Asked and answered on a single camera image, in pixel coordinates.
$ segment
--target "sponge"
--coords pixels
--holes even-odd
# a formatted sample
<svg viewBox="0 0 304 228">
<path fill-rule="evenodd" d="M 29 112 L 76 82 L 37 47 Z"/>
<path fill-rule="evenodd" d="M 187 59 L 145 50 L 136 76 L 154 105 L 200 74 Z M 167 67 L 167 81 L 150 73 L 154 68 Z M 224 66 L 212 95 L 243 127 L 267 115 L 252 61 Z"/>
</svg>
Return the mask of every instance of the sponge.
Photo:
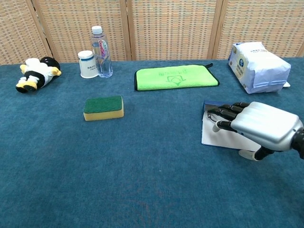
<svg viewBox="0 0 304 228">
<path fill-rule="evenodd" d="M 124 116 L 124 103 L 121 96 L 90 98 L 85 102 L 86 121 L 121 118 Z"/>
</svg>

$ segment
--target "white cup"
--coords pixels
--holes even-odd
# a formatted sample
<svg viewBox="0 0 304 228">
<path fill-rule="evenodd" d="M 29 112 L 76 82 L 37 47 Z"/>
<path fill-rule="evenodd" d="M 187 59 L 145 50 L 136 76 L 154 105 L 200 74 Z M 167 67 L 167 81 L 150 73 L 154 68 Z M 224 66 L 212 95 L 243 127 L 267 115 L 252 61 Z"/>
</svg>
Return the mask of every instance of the white cup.
<svg viewBox="0 0 304 228">
<path fill-rule="evenodd" d="M 96 60 L 92 51 L 81 51 L 78 53 L 80 75 L 83 78 L 93 78 L 98 76 Z"/>
</svg>

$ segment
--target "plastic bottle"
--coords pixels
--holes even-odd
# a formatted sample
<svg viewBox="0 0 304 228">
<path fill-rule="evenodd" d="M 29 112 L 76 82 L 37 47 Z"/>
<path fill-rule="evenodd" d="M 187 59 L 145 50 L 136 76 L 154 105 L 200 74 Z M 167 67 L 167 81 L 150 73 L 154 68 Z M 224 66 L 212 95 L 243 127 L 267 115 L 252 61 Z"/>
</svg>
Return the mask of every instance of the plastic bottle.
<svg viewBox="0 0 304 228">
<path fill-rule="evenodd" d="M 101 26 L 93 26 L 91 41 L 96 67 L 100 77 L 111 77 L 113 74 L 108 39 Z"/>
</svg>

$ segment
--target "stuffed penguin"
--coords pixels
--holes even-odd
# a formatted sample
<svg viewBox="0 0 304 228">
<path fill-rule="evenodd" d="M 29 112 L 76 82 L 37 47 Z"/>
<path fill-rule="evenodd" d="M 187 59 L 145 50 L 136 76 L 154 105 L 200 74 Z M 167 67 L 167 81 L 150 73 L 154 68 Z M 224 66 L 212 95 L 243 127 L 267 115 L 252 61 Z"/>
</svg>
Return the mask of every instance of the stuffed penguin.
<svg viewBox="0 0 304 228">
<path fill-rule="evenodd" d="M 54 76 L 60 76 L 60 65 L 52 57 L 28 58 L 25 64 L 20 66 L 23 77 L 16 85 L 16 90 L 20 93 L 36 91 L 44 87 Z"/>
</svg>

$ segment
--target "woven panel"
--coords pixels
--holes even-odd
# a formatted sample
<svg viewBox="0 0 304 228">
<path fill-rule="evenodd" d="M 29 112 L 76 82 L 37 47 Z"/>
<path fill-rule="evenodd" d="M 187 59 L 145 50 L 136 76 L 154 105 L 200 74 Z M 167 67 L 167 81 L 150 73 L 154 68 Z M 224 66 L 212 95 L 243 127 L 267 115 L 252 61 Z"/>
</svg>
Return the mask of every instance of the woven panel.
<svg viewBox="0 0 304 228">
<path fill-rule="evenodd" d="M 261 41 L 280 57 L 295 57 L 303 43 L 304 0 L 229 0 L 217 58 L 233 43 Z"/>
<path fill-rule="evenodd" d="M 24 0 L 0 2 L 0 64 L 20 64 L 47 54 Z"/>
<path fill-rule="evenodd" d="M 132 0 L 137 60 L 205 59 L 215 0 Z"/>
<path fill-rule="evenodd" d="M 38 0 L 60 62 L 77 62 L 82 50 L 92 50 L 90 34 L 94 25 L 108 36 L 111 59 L 126 60 L 119 0 Z"/>
</svg>

